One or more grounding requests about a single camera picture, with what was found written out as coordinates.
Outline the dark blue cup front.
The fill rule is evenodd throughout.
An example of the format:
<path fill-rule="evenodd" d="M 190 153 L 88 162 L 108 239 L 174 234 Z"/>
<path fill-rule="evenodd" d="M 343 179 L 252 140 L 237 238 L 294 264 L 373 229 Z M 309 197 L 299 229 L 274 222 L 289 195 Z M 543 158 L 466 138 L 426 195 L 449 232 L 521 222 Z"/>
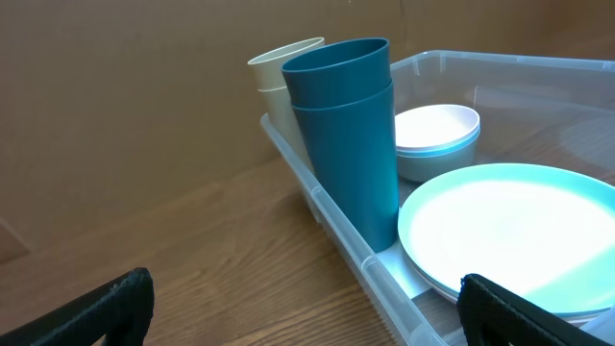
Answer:
<path fill-rule="evenodd" d="M 360 101 L 294 109 L 315 177 L 375 252 L 398 237 L 394 85 Z"/>

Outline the pink bowl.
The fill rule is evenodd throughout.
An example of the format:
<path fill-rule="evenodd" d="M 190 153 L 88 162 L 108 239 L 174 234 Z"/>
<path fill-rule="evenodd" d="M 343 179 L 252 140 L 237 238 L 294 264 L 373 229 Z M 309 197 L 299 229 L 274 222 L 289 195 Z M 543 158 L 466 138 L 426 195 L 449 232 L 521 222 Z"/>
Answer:
<path fill-rule="evenodd" d="M 422 152 L 453 147 L 479 130 L 479 113 L 460 105 L 428 105 L 395 116 L 396 145 L 401 151 Z"/>

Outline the beige cup front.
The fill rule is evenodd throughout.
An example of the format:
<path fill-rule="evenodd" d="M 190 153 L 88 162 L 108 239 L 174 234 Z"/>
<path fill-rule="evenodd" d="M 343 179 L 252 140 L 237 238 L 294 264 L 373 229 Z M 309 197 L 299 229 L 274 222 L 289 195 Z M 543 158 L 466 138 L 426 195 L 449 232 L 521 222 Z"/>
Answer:
<path fill-rule="evenodd" d="M 260 89 L 258 92 L 265 100 L 270 123 L 278 130 L 309 171 L 313 173 L 313 166 L 292 109 L 287 87 Z"/>

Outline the beige cup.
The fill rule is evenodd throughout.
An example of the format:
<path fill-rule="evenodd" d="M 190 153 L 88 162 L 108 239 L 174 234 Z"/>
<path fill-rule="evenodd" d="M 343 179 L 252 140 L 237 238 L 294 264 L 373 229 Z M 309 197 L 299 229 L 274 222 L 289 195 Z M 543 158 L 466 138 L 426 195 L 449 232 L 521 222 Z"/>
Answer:
<path fill-rule="evenodd" d="M 313 173 L 313 166 L 292 109 L 287 87 L 260 89 L 258 92 L 265 100 L 270 123 L 278 130 L 309 171 Z"/>
<path fill-rule="evenodd" d="M 287 61 L 324 45 L 323 37 L 312 37 L 270 50 L 247 61 L 247 65 L 254 72 L 258 90 L 284 87 L 282 66 Z"/>

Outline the light blue plate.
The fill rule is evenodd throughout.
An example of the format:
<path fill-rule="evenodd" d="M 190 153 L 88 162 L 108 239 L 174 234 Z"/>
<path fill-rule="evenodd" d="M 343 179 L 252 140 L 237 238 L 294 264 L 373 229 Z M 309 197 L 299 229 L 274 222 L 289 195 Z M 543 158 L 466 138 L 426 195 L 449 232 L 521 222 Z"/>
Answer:
<path fill-rule="evenodd" d="M 601 180 L 527 163 L 457 169 L 410 193 L 398 231 L 458 296 L 480 274 L 553 314 L 614 305 L 614 187 Z"/>

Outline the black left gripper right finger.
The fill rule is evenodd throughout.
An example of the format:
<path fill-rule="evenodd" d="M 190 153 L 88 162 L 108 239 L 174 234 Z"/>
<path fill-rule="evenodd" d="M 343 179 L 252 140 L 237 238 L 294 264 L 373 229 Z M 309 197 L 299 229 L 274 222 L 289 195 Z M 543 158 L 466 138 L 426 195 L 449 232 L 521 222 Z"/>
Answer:
<path fill-rule="evenodd" d="M 469 346 L 607 346 L 479 274 L 461 279 L 457 312 Z"/>

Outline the grey bowl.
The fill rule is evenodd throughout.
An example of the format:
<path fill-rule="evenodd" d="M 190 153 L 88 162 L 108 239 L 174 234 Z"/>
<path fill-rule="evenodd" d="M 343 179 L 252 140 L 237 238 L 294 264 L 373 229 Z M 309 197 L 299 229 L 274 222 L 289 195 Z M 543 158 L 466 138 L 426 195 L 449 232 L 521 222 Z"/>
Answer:
<path fill-rule="evenodd" d="M 475 140 L 453 151 L 445 150 L 443 154 L 422 157 L 397 156 L 398 174 L 413 182 L 426 182 L 441 174 L 471 165 L 476 146 Z"/>

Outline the grey white plate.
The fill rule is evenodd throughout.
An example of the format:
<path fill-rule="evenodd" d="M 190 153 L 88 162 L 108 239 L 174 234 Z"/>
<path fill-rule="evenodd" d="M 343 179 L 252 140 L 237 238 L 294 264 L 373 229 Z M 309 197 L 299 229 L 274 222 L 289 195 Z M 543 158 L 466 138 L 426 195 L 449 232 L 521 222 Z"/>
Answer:
<path fill-rule="evenodd" d="M 458 294 L 444 287 L 442 284 L 438 284 L 432 278 L 430 278 L 426 273 L 424 273 L 419 266 L 409 257 L 404 258 L 405 263 L 410 266 L 424 281 L 426 281 L 436 292 L 438 292 L 441 296 L 452 303 L 457 302 Z M 590 311 L 582 311 L 582 312 L 572 312 L 572 313 L 560 313 L 555 312 L 554 315 L 557 317 L 567 321 L 573 325 L 582 325 L 584 323 L 590 322 L 595 318 L 601 316 L 602 314 L 609 311 L 609 308 L 605 309 L 597 309 Z"/>

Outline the dark blue cup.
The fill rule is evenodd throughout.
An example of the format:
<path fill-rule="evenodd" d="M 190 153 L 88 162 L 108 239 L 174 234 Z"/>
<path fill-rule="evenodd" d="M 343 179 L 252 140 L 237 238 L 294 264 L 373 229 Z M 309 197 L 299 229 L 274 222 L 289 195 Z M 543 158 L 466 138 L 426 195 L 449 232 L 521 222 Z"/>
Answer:
<path fill-rule="evenodd" d="M 336 42 L 285 62 L 291 103 L 321 109 L 367 98 L 391 82 L 389 40 L 364 37 Z"/>
<path fill-rule="evenodd" d="M 315 177 L 375 252 L 398 237 L 394 85 L 360 101 L 294 109 Z"/>

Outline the light blue bowl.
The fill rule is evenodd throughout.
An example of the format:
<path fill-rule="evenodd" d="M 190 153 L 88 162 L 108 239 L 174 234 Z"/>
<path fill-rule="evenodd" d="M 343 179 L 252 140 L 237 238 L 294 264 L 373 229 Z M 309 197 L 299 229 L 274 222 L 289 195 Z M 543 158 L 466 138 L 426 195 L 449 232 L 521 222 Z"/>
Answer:
<path fill-rule="evenodd" d="M 402 150 L 401 148 L 397 149 L 397 155 L 401 157 L 409 157 L 409 158 L 423 158 L 423 157 L 436 157 L 441 155 L 446 155 L 457 150 L 460 150 L 472 143 L 474 143 L 480 137 L 480 130 L 473 132 L 467 138 L 462 139 L 459 142 L 456 142 L 451 145 L 446 145 L 442 148 L 429 149 L 429 150 Z"/>

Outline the clear plastic storage bin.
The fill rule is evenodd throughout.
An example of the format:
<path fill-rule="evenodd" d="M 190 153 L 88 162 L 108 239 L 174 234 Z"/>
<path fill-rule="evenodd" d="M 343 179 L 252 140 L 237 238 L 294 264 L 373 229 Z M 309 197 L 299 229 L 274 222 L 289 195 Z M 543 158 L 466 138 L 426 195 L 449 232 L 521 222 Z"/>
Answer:
<path fill-rule="evenodd" d="M 614 187 L 612 62 L 430 51 L 393 63 L 391 71 L 397 111 L 441 101 L 479 112 L 475 164 L 548 165 Z M 270 120 L 260 124 L 395 341 L 463 344 L 455 303 L 405 263 L 401 241 L 373 251 Z"/>

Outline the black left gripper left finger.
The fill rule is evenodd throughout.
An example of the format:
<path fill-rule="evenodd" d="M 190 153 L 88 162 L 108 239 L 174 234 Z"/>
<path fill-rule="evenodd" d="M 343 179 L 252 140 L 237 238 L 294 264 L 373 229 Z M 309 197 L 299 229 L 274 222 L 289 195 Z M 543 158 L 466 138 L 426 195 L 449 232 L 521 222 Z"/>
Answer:
<path fill-rule="evenodd" d="M 3 346 L 142 346 L 154 315 L 148 269 L 135 268 L 89 293 L 1 335 Z"/>

